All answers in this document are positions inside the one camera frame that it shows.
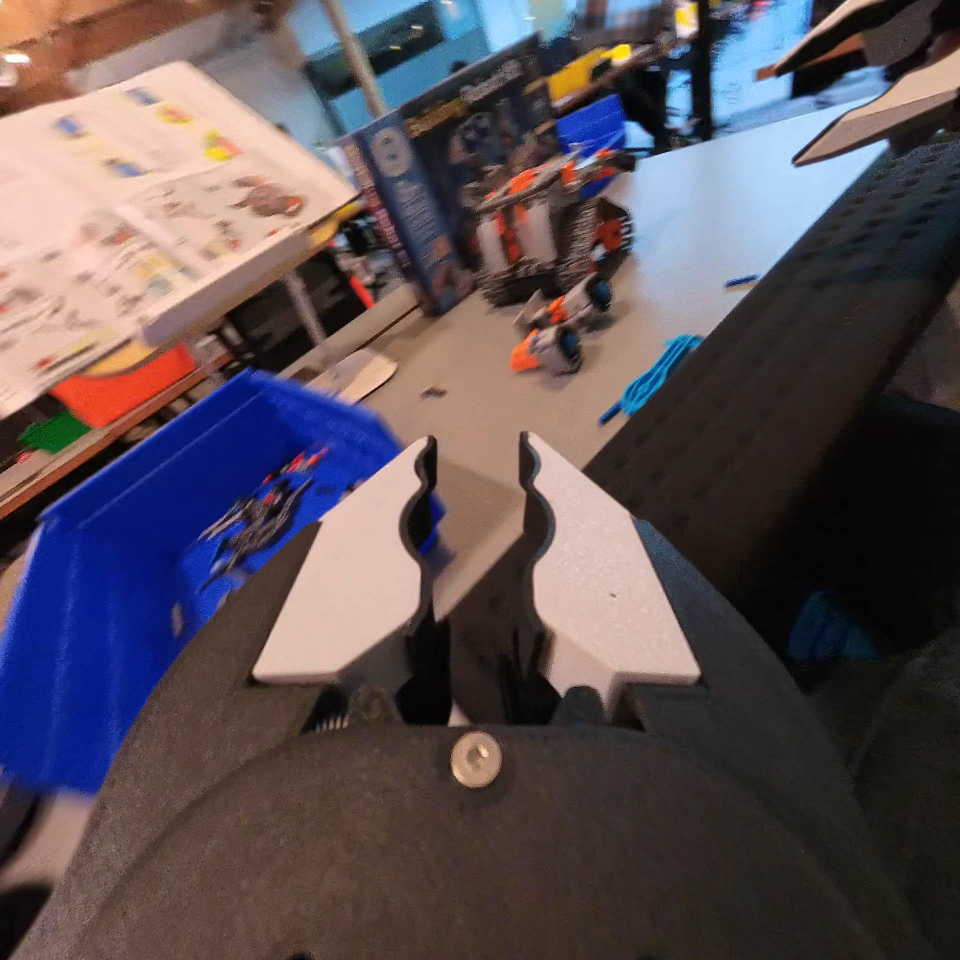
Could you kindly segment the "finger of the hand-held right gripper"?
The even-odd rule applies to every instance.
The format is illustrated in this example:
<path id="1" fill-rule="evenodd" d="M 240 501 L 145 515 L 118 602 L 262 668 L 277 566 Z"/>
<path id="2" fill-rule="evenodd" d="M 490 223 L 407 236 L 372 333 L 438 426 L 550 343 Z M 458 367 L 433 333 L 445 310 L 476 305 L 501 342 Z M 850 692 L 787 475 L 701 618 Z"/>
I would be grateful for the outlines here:
<path id="1" fill-rule="evenodd" d="M 865 31 L 885 23 L 903 7 L 901 1 L 845 1 L 813 27 L 787 54 L 774 64 L 758 69 L 755 78 L 765 81 L 810 66 L 834 51 L 854 49 L 852 41 Z"/>
<path id="2" fill-rule="evenodd" d="M 912 131 L 942 129 L 954 114 L 959 63 L 934 62 L 900 77 L 885 93 L 831 121 L 793 157 L 795 167 L 828 161 Z"/>

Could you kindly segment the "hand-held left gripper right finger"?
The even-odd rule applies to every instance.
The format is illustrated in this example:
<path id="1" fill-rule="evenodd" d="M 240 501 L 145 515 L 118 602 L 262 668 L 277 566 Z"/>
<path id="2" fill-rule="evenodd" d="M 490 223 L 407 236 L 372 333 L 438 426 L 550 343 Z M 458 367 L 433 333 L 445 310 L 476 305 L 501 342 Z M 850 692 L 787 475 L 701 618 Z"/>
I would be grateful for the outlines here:
<path id="1" fill-rule="evenodd" d="M 696 687 L 700 665 L 640 523 L 538 434 L 521 433 L 519 454 L 534 542 L 524 592 L 546 682 L 592 690 L 605 714 L 632 685 Z"/>

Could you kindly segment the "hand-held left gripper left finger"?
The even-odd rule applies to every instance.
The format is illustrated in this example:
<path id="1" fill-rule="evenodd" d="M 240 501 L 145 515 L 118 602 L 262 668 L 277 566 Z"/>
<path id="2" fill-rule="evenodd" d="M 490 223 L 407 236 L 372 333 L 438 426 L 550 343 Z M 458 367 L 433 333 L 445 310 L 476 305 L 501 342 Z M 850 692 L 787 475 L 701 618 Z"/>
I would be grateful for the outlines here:
<path id="1" fill-rule="evenodd" d="M 318 522 L 251 677 L 269 686 L 382 690 L 408 722 L 448 724 L 450 631 L 424 551 L 438 444 L 413 441 Z"/>

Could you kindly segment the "pile of small toy parts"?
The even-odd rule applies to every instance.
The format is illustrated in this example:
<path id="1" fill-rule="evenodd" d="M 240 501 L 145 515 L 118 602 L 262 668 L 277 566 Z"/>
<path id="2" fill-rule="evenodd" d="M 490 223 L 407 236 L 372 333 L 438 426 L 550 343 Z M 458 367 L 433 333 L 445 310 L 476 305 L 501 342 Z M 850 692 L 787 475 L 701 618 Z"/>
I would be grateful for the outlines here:
<path id="1" fill-rule="evenodd" d="M 197 536 L 197 542 L 214 544 L 202 593 L 220 579 L 242 584 L 245 564 L 274 546 L 286 535 L 304 495 L 314 485 L 317 468 L 330 454 L 328 445 L 313 445 L 269 473 L 251 494 L 231 506 Z"/>

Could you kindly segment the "blue storage bin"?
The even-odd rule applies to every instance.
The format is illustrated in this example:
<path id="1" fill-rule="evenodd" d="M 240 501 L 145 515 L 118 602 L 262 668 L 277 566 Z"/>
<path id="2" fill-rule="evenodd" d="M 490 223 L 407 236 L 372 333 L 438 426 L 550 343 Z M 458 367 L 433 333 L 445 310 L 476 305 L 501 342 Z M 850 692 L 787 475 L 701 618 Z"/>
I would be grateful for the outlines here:
<path id="1" fill-rule="evenodd" d="M 328 693 L 269 685 L 253 667 L 318 522 L 405 448 L 384 421 L 291 380 L 246 371 L 54 503 L 30 545 L 2 637 L 2 767 L 41 790 L 98 792 L 155 689 L 176 680 L 174 755 L 198 747 L 228 690 Z M 329 446 L 294 521 L 198 593 L 214 543 L 197 537 L 283 463 Z M 382 693 L 389 708 L 398 709 Z"/>
<path id="2" fill-rule="evenodd" d="M 579 151 L 581 156 L 622 149 L 626 143 L 627 117 L 618 93 L 613 92 L 558 117 L 556 152 Z"/>

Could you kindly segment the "grey wheel module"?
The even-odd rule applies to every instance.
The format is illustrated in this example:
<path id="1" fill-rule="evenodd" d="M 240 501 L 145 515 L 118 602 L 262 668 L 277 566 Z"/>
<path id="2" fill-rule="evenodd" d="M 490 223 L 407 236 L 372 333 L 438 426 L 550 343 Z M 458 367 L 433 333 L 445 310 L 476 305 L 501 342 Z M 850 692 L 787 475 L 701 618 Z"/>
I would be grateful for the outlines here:
<path id="1" fill-rule="evenodd" d="M 613 298 L 612 283 L 599 272 L 552 300 L 542 290 L 534 291 L 513 321 L 522 339 L 510 353 L 510 370 L 540 370 L 554 377 L 578 373 L 582 335 L 606 323 Z"/>

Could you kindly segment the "black pole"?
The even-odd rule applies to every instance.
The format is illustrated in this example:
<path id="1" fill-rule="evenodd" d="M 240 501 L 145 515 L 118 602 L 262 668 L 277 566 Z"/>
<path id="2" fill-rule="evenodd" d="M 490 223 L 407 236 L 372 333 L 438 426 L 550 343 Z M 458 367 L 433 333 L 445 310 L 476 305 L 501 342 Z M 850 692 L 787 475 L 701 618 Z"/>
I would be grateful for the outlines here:
<path id="1" fill-rule="evenodd" d="M 691 41 L 690 90 L 693 135 L 701 142 L 714 137 L 713 66 L 714 18 L 711 1 L 693 2 L 696 35 Z"/>

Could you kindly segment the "black perforated mat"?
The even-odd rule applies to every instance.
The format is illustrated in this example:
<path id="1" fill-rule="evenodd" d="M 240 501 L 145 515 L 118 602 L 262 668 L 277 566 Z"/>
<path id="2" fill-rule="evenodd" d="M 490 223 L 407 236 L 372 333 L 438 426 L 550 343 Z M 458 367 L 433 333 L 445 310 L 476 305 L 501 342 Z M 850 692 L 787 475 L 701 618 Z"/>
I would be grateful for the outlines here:
<path id="1" fill-rule="evenodd" d="M 958 281 L 959 145 L 882 154 L 585 473 L 722 594 L 768 542 Z"/>

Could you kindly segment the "yellow bin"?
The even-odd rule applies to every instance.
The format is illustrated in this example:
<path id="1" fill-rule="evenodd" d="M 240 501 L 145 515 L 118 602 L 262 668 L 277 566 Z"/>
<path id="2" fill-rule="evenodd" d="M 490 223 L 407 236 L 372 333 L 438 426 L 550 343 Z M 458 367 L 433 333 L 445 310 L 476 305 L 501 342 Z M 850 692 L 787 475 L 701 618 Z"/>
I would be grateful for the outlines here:
<path id="1" fill-rule="evenodd" d="M 558 68 L 547 78 L 551 103 L 557 107 L 561 102 L 581 93 L 599 75 L 602 68 L 626 64 L 635 52 L 635 48 L 628 43 L 599 47 Z"/>

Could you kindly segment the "light blue stand rod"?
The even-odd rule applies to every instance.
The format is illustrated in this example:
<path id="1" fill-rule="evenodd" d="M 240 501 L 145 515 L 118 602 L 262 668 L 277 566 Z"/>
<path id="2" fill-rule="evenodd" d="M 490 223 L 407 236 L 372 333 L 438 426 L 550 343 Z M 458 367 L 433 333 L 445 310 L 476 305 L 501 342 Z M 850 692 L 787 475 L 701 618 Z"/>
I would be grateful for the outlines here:
<path id="1" fill-rule="evenodd" d="M 282 282 L 294 304 L 301 325 L 307 330 L 314 345 L 317 348 L 323 347 L 327 341 L 327 334 L 309 295 L 306 283 L 296 270 L 285 273 Z"/>

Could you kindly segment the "orange plastic bin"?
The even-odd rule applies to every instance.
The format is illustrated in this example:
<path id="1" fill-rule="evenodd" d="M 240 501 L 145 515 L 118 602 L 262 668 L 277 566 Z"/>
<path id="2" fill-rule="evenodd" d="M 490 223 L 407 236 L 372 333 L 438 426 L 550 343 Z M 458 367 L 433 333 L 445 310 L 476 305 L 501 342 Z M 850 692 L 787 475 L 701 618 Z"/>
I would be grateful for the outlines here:
<path id="1" fill-rule="evenodd" d="M 131 413 L 196 370 L 191 351 L 180 344 L 129 372 L 106 377 L 71 376 L 51 390 L 51 395 L 84 425 L 101 428 Z"/>

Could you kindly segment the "grey orange tracked toy robot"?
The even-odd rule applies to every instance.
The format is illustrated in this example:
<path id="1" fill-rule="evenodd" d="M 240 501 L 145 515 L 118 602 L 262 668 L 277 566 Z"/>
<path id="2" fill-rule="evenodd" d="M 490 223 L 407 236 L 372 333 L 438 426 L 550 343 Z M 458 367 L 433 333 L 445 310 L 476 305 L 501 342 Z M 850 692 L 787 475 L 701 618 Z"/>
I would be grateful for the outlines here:
<path id="1" fill-rule="evenodd" d="M 603 194 L 636 169 L 631 150 L 575 150 L 524 170 L 491 191 L 475 210 L 477 286 L 489 306 L 558 297 L 598 275 L 607 280 L 634 243 L 625 206 Z"/>

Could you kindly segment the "green box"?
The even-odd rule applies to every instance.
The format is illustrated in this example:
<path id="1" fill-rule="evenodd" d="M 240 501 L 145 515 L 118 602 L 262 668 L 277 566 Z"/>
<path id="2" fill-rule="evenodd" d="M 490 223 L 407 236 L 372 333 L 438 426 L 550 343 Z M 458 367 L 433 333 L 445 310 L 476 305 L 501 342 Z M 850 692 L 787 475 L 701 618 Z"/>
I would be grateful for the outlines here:
<path id="1" fill-rule="evenodd" d="M 63 410 L 25 427 L 18 435 L 17 441 L 26 450 L 57 454 L 78 442 L 80 438 L 90 433 L 90 430 L 90 426 L 77 416 Z"/>

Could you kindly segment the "dark blue toy kit box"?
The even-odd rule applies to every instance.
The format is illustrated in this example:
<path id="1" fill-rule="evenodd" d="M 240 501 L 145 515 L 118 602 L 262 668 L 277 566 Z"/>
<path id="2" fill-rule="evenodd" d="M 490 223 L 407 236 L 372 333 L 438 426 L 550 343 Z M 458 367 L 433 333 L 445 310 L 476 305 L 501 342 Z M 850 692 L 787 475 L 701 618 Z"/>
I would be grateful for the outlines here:
<path id="1" fill-rule="evenodd" d="M 381 238 L 421 310 L 474 289 L 479 204 L 555 152 L 538 32 L 450 73 L 341 139 Z"/>

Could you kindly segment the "white instruction sheet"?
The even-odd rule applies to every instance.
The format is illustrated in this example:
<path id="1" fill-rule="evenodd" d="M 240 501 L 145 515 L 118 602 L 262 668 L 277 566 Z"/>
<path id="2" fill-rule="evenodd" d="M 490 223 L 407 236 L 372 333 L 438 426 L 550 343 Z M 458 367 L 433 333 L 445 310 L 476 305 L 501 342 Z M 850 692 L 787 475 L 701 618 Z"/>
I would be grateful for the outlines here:
<path id="1" fill-rule="evenodd" d="M 138 340 L 151 308 L 357 189 L 186 62 L 2 119 L 1 408 Z"/>

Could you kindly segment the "light blue toy frame piece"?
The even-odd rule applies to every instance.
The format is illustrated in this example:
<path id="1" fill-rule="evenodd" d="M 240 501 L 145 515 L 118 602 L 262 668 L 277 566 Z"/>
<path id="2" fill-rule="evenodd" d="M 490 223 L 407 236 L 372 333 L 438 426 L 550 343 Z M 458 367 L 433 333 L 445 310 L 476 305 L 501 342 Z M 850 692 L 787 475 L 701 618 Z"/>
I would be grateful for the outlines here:
<path id="1" fill-rule="evenodd" d="M 639 412 L 704 340 L 695 334 L 680 334 L 667 340 L 654 364 L 630 381 L 618 400 L 600 415 L 598 425 L 606 426 L 618 415 L 632 417 Z"/>

